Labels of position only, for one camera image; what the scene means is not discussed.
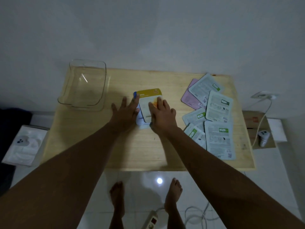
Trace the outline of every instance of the foot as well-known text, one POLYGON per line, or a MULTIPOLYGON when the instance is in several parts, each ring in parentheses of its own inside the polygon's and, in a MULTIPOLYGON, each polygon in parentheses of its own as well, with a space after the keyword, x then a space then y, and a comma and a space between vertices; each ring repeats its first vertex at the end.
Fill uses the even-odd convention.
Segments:
POLYGON ((111 201, 114 206, 114 212, 117 212, 121 218, 125 214, 124 206, 124 184, 123 182, 116 182, 110 190, 111 201))
POLYGON ((181 188, 180 182, 173 178, 170 189, 166 195, 164 208, 165 211, 168 213, 172 208, 176 208, 176 203, 178 202, 183 189, 181 188))

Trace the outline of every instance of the transparent bin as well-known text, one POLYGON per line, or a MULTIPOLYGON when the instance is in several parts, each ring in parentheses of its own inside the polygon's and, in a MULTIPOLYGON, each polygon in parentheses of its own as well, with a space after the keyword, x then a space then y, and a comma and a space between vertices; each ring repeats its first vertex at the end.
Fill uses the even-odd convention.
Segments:
POLYGON ((74 110, 100 111, 104 107, 108 87, 103 61, 74 59, 69 62, 60 104, 74 110))

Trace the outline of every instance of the table top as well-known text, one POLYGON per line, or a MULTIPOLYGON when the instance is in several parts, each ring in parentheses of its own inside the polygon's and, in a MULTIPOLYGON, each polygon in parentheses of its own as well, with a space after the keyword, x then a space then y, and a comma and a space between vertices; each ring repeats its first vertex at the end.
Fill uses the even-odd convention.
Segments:
MULTIPOLYGON (((111 118, 111 103, 120 106, 123 96, 127 96, 130 101, 133 92, 139 90, 159 88, 170 107, 177 111, 177 125, 184 129, 186 125, 182 116, 194 109, 182 103, 181 97, 192 79, 200 79, 203 74, 107 69, 107 76, 110 80, 102 111, 75 111, 65 105, 58 105, 42 162, 103 127, 111 118)), ((236 160, 225 162, 240 171, 253 170, 255 163, 252 148, 233 80, 228 75, 213 75, 213 77, 225 87, 223 94, 234 100, 232 117, 236 160)), ((138 127, 121 135, 106 168, 123 171, 186 170, 167 140, 161 141, 150 128, 139 129, 138 127)))

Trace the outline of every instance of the brown box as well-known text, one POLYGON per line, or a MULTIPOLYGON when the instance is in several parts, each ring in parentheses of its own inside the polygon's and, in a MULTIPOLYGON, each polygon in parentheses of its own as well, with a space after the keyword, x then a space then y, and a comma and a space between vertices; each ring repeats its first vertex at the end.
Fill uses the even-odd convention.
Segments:
MULTIPOLYGON (((246 127, 247 127, 247 131, 249 134, 251 144, 253 144, 253 142, 255 140, 256 132, 257 132, 257 127, 258 127, 262 117, 264 116, 264 113, 257 112, 257 111, 242 111, 242 114, 245 119, 245 123, 246 123, 246 127)), ((259 136, 257 136, 256 142, 252 148, 253 149, 275 148, 276 145, 273 140, 271 129, 270 129, 270 126, 269 126, 269 123, 268 123, 268 120, 266 117, 264 117, 264 119, 261 123, 259 131, 261 131, 261 130, 266 130, 266 131, 270 132, 269 139, 264 147, 260 147, 259 146, 260 138, 259 138, 259 136)))

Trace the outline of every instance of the leg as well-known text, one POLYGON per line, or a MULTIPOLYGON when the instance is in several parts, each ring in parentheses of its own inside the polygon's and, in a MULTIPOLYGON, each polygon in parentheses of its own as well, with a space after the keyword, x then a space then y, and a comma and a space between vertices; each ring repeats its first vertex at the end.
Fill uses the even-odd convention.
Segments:
POLYGON ((110 190, 111 201, 114 206, 114 213, 109 229, 123 229, 122 218, 125 214, 124 206, 124 185, 117 182, 110 190))
POLYGON ((164 204, 165 211, 168 213, 167 229, 185 229, 176 205, 181 193, 182 188, 180 182, 173 178, 164 204))

